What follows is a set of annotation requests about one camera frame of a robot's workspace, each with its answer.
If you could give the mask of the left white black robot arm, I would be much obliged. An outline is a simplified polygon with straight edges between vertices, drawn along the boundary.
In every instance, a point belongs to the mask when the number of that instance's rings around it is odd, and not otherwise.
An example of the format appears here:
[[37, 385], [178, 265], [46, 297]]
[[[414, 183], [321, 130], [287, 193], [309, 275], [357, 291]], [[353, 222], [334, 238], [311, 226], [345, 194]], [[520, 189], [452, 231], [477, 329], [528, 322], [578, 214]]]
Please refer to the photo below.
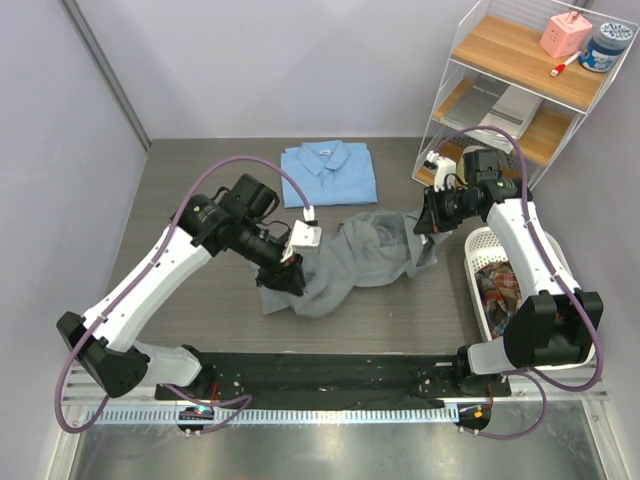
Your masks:
[[209, 394], [213, 366], [195, 348], [142, 343], [144, 325], [171, 294], [217, 254], [232, 250], [258, 268], [259, 287], [300, 296], [306, 282], [299, 255], [287, 256], [285, 237], [269, 233], [264, 219], [277, 193], [244, 174], [214, 197], [192, 196], [175, 225], [162, 232], [146, 257], [98, 305], [65, 313], [57, 329], [76, 359], [112, 398], [142, 385], [175, 386], [190, 398]]

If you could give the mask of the grey long sleeve shirt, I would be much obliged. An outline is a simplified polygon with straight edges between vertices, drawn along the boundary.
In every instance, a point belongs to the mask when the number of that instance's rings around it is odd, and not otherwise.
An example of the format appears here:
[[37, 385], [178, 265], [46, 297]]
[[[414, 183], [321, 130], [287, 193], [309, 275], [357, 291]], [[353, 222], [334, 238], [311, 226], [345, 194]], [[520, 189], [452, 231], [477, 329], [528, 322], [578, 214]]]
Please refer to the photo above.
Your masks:
[[354, 288], [389, 285], [437, 263], [436, 247], [447, 233], [416, 235], [419, 213], [377, 210], [344, 219], [337, 232], [324, 237], [317, 253], [303, 258], [306, 280], [300, 297], [261, 288], [262, 313], [291, 308], [299, 316], [322, 318]]

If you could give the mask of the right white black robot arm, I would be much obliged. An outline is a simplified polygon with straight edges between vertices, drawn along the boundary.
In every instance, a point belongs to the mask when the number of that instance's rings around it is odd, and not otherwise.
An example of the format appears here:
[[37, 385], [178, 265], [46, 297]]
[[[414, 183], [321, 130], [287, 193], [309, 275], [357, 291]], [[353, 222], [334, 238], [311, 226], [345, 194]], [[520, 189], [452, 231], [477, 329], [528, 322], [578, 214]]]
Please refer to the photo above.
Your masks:
[[596, 355], [593, 338], [604, 305], [586, 292], [554, 251], [537, 218], [526, 185], [503, 175], [494, 149], [463, 157], [465, 178], [453, 160], [430, 151], [424, 165], [431, 180], [415, 233], [445, 233], [464, 220], [481, 218], [496, 236], [520, 287], [521, 304], [496, 338], [461, 350], [451, 371], [457, 391], [472, 395], [489, 374], [582, 366]]

